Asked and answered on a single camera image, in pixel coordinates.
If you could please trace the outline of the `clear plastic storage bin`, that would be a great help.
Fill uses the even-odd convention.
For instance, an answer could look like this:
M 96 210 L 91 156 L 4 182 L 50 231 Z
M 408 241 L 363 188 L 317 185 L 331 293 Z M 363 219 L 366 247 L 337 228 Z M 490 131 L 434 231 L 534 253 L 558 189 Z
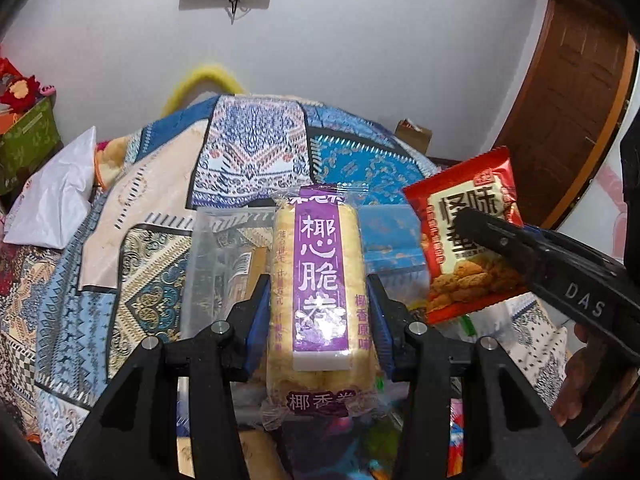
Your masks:
M 258 278 L 270 277 L 274 215 L 277 207 L 244 209 L 202 208 L 195 218 L 186 266 L 181 330 L 193 337 L 215 321 L 228 318 L 232 307 L 252 296 Z M 247 382 L 232 384 L 232 400 L 247 425 L 260 425 L 267 399 L 266 349 Z M 376 380 L 388 376 L 378 355 Z M 369 411 L 378 405 L 376 387 Z

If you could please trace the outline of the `toasted bun slice pack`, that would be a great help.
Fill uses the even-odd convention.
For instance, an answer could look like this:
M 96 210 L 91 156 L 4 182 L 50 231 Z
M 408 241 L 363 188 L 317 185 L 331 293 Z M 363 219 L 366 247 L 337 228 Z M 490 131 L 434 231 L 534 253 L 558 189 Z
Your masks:
M 248 474 L 252 480 L 290 478 L 281 463 L 276 444 L 264 430 L 241 431 L 240 440 Z M 180 474 L 194 478 L 191 439 L 189 437 L 177 438 L 177 456 Z

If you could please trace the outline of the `brown wooden door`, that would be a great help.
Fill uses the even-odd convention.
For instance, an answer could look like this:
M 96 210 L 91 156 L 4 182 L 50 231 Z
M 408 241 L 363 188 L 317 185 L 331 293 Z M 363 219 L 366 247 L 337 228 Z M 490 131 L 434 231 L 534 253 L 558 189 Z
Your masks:
M 577 0 L 550 0 L 532 62 L 496 143 L 510 151 L 523 220 L 552 228 L 612 139 L 634 73 L 624 25 Z

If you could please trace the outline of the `small cardboard box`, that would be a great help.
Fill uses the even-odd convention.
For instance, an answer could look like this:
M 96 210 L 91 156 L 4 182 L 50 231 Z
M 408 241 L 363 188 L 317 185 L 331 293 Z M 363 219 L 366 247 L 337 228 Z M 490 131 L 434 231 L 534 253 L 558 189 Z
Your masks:
M 397 139 L 405 142 L 419 153 L 425 155 L 430 146 L 433 133 L 410 119 L 401 119 L 395 129 Z

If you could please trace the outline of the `patchwork patterned bed quilt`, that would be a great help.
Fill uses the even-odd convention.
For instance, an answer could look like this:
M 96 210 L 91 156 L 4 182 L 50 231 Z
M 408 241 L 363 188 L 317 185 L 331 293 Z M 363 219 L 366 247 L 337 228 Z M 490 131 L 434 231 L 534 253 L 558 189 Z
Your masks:
M 65 249 L 1 248 L 1 402 L 51 469 L 138 342 L 178 338 L 196 208 L 350 182 L 393 205 L 437 171 L 376 122 L 290 96 L 213 96 L 125 143 Z

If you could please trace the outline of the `white pillow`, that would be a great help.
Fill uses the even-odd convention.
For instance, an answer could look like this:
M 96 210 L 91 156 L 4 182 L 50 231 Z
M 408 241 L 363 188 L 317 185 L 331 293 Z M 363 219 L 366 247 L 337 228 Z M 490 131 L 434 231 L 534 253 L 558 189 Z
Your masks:
M 90 210 L 96 127 L 90 127 L 33 174 L 12 206 L 2 242 L 65 248 Z

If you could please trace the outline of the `green storage box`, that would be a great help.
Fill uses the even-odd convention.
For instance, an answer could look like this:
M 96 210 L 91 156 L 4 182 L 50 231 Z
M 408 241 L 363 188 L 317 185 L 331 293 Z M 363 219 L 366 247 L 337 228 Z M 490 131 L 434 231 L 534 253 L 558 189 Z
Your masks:
M 1 136 L 1 194 L 20 188 L 61 146 L 51 99 L 41 99 Z

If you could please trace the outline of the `purple label coconut roll pack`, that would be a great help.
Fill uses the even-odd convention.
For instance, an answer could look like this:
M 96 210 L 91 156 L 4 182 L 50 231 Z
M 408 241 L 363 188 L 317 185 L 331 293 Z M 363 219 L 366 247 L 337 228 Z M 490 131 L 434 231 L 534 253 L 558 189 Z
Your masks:
M 294 188 L 278 201 L 266 349 L 268 429 L 291 417 L 348 417 L 374 397 L 362 184 Z

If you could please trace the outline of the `red spicy snack bag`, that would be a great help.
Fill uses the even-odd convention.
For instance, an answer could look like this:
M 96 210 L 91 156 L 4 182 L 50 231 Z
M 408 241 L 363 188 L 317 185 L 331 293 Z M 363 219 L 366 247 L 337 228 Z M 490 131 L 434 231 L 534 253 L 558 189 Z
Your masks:
M 423 318 L 435 325 L 525 292 L 506 258 L 476 239 L 492 220 L 520 228 L 510 152 L 472 157 L 402 189 L 420 221 L 430 284 Z

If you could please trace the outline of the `yellow foam bed guard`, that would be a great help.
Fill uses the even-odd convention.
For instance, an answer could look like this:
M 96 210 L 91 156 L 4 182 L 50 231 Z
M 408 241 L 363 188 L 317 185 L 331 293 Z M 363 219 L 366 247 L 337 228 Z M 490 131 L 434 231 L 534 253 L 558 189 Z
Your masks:
M 224 66 L 219 64 L 200 65 L 191 70 L 170 92 L 160 117 L 164 118 L 188 104 L 192 98 L 204 91 L 220 90 L 225 94 L 243 94 L 245 88 Z

